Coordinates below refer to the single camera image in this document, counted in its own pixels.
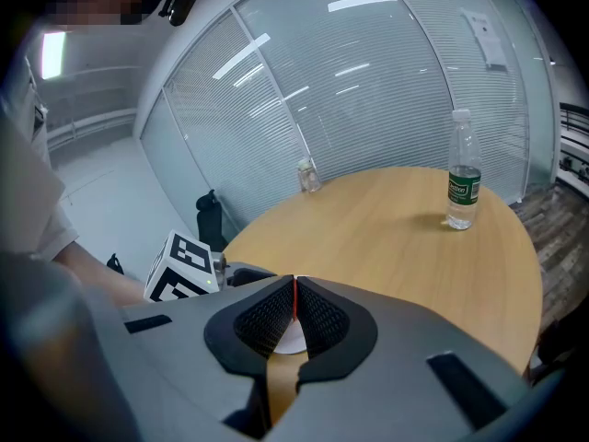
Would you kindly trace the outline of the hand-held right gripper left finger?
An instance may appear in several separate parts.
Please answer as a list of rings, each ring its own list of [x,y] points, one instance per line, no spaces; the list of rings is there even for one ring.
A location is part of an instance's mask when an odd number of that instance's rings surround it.
[[[289,276],[117,309],[86,299],[98,369],[100,441],[295,441],[297,408],[270,424],[259,318],[293,314]]]

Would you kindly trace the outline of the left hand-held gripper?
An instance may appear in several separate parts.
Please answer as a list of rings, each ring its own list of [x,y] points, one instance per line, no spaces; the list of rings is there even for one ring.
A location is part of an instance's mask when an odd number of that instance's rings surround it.
[[[172,230],[152,264],[144,299],[161,302],[198,297],[272,276],[254,265],[228,262],[222,252],[213,252],[207,244]]]

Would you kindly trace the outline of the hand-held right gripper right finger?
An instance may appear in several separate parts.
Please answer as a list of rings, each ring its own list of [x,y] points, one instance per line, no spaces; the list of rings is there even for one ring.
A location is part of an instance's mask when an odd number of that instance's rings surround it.
[[[528,385],[499,355],[416,304],[297,281],[309,358],[272,441],[538,441],[560,384]]]

